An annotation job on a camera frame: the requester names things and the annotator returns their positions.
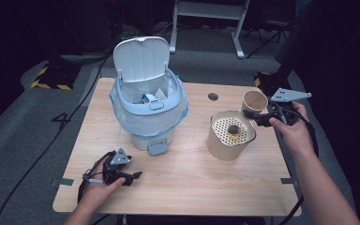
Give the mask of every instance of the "black cable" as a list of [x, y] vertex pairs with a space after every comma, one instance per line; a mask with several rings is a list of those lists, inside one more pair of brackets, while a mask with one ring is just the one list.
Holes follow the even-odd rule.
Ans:
[[63, 19], [64, 23], [66, 24], [66, 27], [69, 31], [69, 33], [71, 33], [72, 36], [74, 36], [74, 38], [77, 40], [77, 42], [83, 46], [85, 49], [89, 50], [89, 51], [92, 51], [92, 52], [95, 52], [95, 53], [106, 53], [106, 52], [109, 52], [110, 49], [115, 45], [115, 41], [112, 42], [112, 46], [110, 48], [107, 48], [105, 50], [95, 50], [93, 48], [91, 48], [90, 46], [86, 46], [85, 44], [83, 44], [81, 42], [81, 40], [78, 38], [78, 36], [75, 34], [75, 32], [72, 30], [71, 26], [69, 25], [68, 23], [68, 20], [66, 19], [66, 17], [64, 16], [64, 13], [63, 11], [60, 9], [60, 7], [57, 5], [56, 1], [55, 0], [52, 0], [54, 6], [56, 7], [57, 9], [57, 12], [60, 14], [61, 18]]
[[280, 223], [279, 225], [283, 225], [286, 224], [287, 222], [289, 222], [289, 220], [291, 220], [291, 218], [293, 217], [293, 215], [296, 213], [297, 209], [300, 207], [300, 205], [302, 205], [304, 201], [304, 196], [302, 195], [299, 199], [299, 201], [297, 201], [296, 205], [294, 206], [294, 208], [291, 210], [291, 212], [289, 213], [288, 216], [286, 216]]
[[93, 173], [93, 174], [90, 174], [90, 177], [94, 177], [95, 175], [99, 175], [99, 174], [102, 174], [103, 172], [96, 172], [96, 173]]
[[107, 217], [109, 217], [111, 214], [107, 214], [104, 215], [103, 217], [99, 218], [96, 222], [92, 223], [92, 225], [97, 225], [99, 224], [99, 222], [101, 222], [102, 220], [106, 219]]
[[320, 157], [320, 151], [318, 149], [318, 141], [317, 141], [317, 136], [315, 135], [314, 126], [312, 126], [311, 123], [309, 123], [309, 121], [303, 115], [301, 115], [299, 112], [285, 110], [285, 109], [282, 109], [282, 111], [287, 112], [287, 113], [293, 113], [294, 115], [299, 117], [301, 120], [303, 120], [303, 122], [305, 122], [308, 133], [309, 133], [309, 136], [311, 137], [314, 153], [317, 156], [317, 158], [319, 158]]
[[[76, 111], [79, 110], [79, 108], [82, 106], [82, 104], [84, 103], [84, 101], [86, 100], [86, 98], [89, 96], [90, 92], [93, 89], [93, 86], [96, 83], [96, 80], [98, 79], [98, 74], [101, 72], [101, 69], [103, 67], [103, 65], [105, 64], [105, 62], [107, 61], [108, 57], [106, 57], [103, 61], [101, 61], [100, 65], [98, 66], [98, 72], [97, 72], [97, 76], [95, 78], [95, 80], [93, 81], [92, 86], [90, 87], [89, 91], [87, 92], [86, 96], [83, 98], [83, 100], [81, 101], [81, 103], [77, 106], [77, 108], [72, 112], [71, 116], [69, 117], [68, 121], [70, 121], [70, 119], [72, 118], [72, 116], [75, 114]], [[51, 148], [51, 146], [54, 144], [54, 142], [56, 141], [56, 139], [59, 137], [59, 135], [61, 134], [61, 132], [63, 131], [63, 129], [66, 127], [68, 122], [65, 122], [63, 124], [63, 126], [61, 128], [59, 128], [58, 132], [54, 135], [53, 139], [51, 140], [51, 142], [46, 146], [46, 148], [43, 150], [43, 152], [39, 155], [39, 157], [34, 161], [34, 163], [31, 165], [31, 167], [25, 172], [25, 174], [22, 176], [22, 178], [19, 180], [19, 182], [17, 182], [16, 186], [10, 191], [10, 193], [7, 195], [4, 203], [2, 204], [1, 208], [0, 208], [0, 217], [6, 207], [6, 205], [8, 204], [8, 201], [10, 200], [11, 196], [14, 194], [14, 192], [17, 190], [17, 188], [20, 186], [20, 184], [23, 182], [23, 180], [25, 179], [25, 177], [34, 169], [34, 167], [37, 165], [37, 163], [40, 161], [40, 159], [45, 156], [45, 154], [48, 152], [48, 150]]]

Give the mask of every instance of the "person's right hand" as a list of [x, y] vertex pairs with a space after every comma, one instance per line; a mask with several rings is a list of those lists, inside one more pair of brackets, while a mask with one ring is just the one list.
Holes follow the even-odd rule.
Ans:
[[[305, 106], [298, 102], [293, 102], [292, 104], [293, 107], [308, 121]], [[294, 157], [301, 153], [314, 154], [309, 133], [303, 120], [297, 118], [296, 122], [291, 126], [285, 125], [282, 121], [277, 120], [274, 117], [270, 118], [269, 122], [274, 128], [282, 133], [283, 139]]]

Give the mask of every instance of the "person's left hand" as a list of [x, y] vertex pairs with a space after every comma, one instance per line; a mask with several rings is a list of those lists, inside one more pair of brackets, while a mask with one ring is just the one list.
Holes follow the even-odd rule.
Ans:
[[[103, 160], [101, 160], [100, 164], [98, 164], [98, 166], [95, 168], [93, 173], [96, 175], [93, 176], [93, 179], [103, 179], [103, 164], [107, 158], [108, 157], [105, 157]], [[83, 195], [79, 204], [85, 204], [87, 208], [95, 212], [110, 198], [110, 196], [117, 188], [124, 184], [125, 181], [126, 179], [121, 177], [108, 186], [105, 184], [88, 183], [83, 191]]]

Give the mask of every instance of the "cord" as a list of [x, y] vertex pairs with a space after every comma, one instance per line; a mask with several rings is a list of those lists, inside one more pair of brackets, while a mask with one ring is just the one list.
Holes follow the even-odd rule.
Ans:
[[109, 217], [111, 214], [107, 214], [104, 215], [103, 217], [99, 218], [96, 222], [92, 223], [92, 225], [97, 225], [99, 224], [102, 220], [106, 219], [107, 217]]
[[103, 157], [101, 157], [101, 158], [95, 163], [95, 165], [93, 165], [92, 169], [87, 170], [87, 171], [86, 171], [86, 174], [87, 174], [87, 176], [88, 176], [87, 178], [92, 177], [92, 176], [97, 175], [97, 174], [103, 173], [103, 172], [96, 172], [96, 173], [93, 173], [93, 174], [92, 174], [92, 172], [96, 169], [96, 167], [98, 166], [98, 164], [100, 164], [101, 161], [102, 161], [105, 157], [110, 156], [110, 155], [111, 155], [111, 152], [106, 153]]
[[159, 36], [160, 33], [162, 33], [163, 31], [165, 31], [166, 28], [168, 28], [168, 26], [170, 26], [172, 23], [173, 23], [173, 22], [169, 22], [169, 23], [168, 23], [165, 27], [163, 27], [158, 33], [156, 33], [155, 36]]
[[[71, 116], [69, 117], [68, 121], [70, 121], [70, 119], [72, 118], [72, 116], [75, 114], [76, 111], [79, 110], [79, 108], [82, 106], [82, 104], [85, 102], [86, 98], [89, 96], [89, 94], [91, 93], [97, 79], [98, 79], [98, 74], [101, 72], [102, 67], [104, 66], [105, 62], [107, 61], [108, 57], [106, 57], [104, 60], [101, 61], [100, 65], [98, 66], [98, 72], [97, 72], [97, 76], [95, 78], [95, 80], [93, 81], [92, 86], [90, 87], [89, 91], [87, 92], [86, 96], [83, 98], [83, 100], [81, 101], [81, 103], [77, 106], [77, 108], [72, 112]], [[25, 172], [25, 174], [22, 176], [22, 178], [19, 180], [19, 182], [17, 182], [16, 186], [10, 191], [10, 193], [7, 195], [4, 203], [2, 204], [1, 208], [0, 208], [0, 217], [6, 207], [6, 205], [8, 204], [8, 201], [10, 200], [11, 196], [14, 194], [14, 192], [17, 190], [17, 188], [20, 186], [20, 184], [23, 182], [23, 180], [25, 179], [25, 177], [34, 169], [34, 167], [37, 165], [37, 163], [42, 159], [43, 156], [45, 156], [45, 154], [48, 152], [48, 150], [51, 148], [51, 146], [54, 144], [54, 142], [57, 140], [57, 138], [59, 137], [59, 135], [61, 134], [61, 132], [63, 131], [63, 129], [66, 127], [68, 122], [65, 122], [63, 124], [63, 126], [61, 128], [59, 128], [59, 130], [57, 131], [57, 133], [54, 135], [53, 139], [51, 140], [51, 142], [49, 142], [49, 144], [46, 146], [46, 148], [43, 150], [43, 152], [39, 155], [39, 157], [34, 161], [34, 163], [30, 166], [30, 168]]]
[[318, 141], [317, 141], [317, 136], [315, 135], [315, 128], [314, 126], [311, 125], [311, 123], [309, 123], [309, 121], [299, 112], [295, 112], [295, 111], [290, 111], [290, 110], [285, 110], [282, 109], [282, 111], [287, 112], [287, 113], [292, 113], [294, 115], [296, 115], [297, 117], [299, 117], [301, 120], [303, 120], [303, 122], [305, 122], [309, 136], [311, 137], [311, 142], [312, 142], [312, 146], [314, 149], [314, 153], [317, 156], [317, 158], [320, 157], [320, 151], [318, 149]]
[[95, 175], [99, 175], [99, 174], [103, 174], [103, 172], [96, 172], [96, 173], [90, 174], [90, 177], [94, 177]]
[[296, 213], [297, 209], [300, 207], [300, 205], [302, 205], [304, 201], [304, 196], [302, 195], [300, 197], [300, 199], [297, 201], [296, 205], [293, 207], [293, 209], [291, 210], [291, 212], [289, 213], [288, 216], [286, 216], [280, 223], [279, 225], [283, 225], [286, 224], [287, 222], [289, 222], [289, 220], [291, 220], [291, 218], [293, 217], [293, 215]]
[[113, 46], [115, 46], [115, 41], [113, 41], [113, 42], [112, 42], [112, 46], [110, 46], [110, 48], [107, 48], [107, 49], [105, 49], [105, 50], [95, 50], [95, 49], [91, 48], [90, 46], [87, 46], [87, 45], [83, 44], [83, 43], [81, 42], [81, 40], [78, 38], [78, 36], [75, 34], [75, 32], [72, 30], [71, 26], [70, 26], [69, 23], [68, 23], [68, 20], [66, 19], [66, 17], [65, 17], [64, 14], [63, 14], [63, 11], [60, 9], [59, 6], [57, 6], [56, 1], [55, 1], [55, 0], [52, 0], [52, 2], [53, 2], [53, 4], [54, 4], [54, 6], [56, 7], [58, 13], [60, 14], [61, 18], [63, 19], [64, 23], [66, 24], [66, 27], [67, 27], [69, 33], [71, 33], [71, 35], [74, 36], [74, 38], [77, 40], [77, 42], [78, 42], [80, 45], [82, 45], [85, 49], [87, 49], [87, 50], [89, 50], [89, 51], [92, 51], [92, 52], [97, 52], [97, 53], [104, 52], [104, 53], [105, 53], [105, 52], [109, 52], [109, 51], [113, 48]]

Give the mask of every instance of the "perforated lid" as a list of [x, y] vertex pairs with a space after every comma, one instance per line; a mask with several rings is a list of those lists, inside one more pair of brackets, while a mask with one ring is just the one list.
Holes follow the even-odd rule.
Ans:
[[164, 75], [169, 54], [169, 44], [164, 38], [137, 37], [115, 47], [113, 62], [123, 82], [141, 82]]
[[[212, 129], [218, 139], [226, 146], [236, 146], [250, 143], [256, 138], [256, 130], [249, 120], [242, 117], [240, 111], [228, 110], [218, 112], [211, 117]], [[229, 127], [239, 128], [235, 139], [229, 136]]]

